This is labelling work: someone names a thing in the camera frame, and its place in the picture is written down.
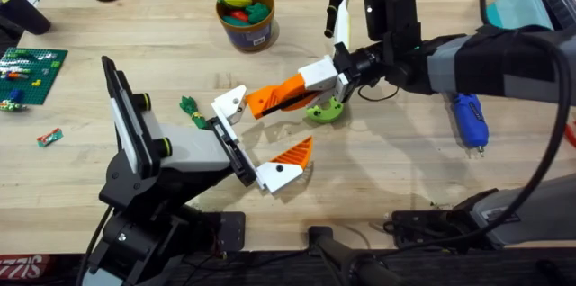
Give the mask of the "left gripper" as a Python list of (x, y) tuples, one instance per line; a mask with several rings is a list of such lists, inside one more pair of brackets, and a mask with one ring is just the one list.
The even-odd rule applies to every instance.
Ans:
[(257, 182), (275, 193), (299, 178), (313, 150), (313, 136), (285, 150), (272, 160), (254, 167), (232, 127), (246, 110), (247, 88), (239, 85), (214, 99), (216, 116), (202, 128), (161, 124), (151, 110), (148, 94), (138, 95), (138, 133), (144, 153), (141, 169), (145, 177), (158, 177), (163, 170), (180, 174), (209, 174), (228, 169), (246, 186)]

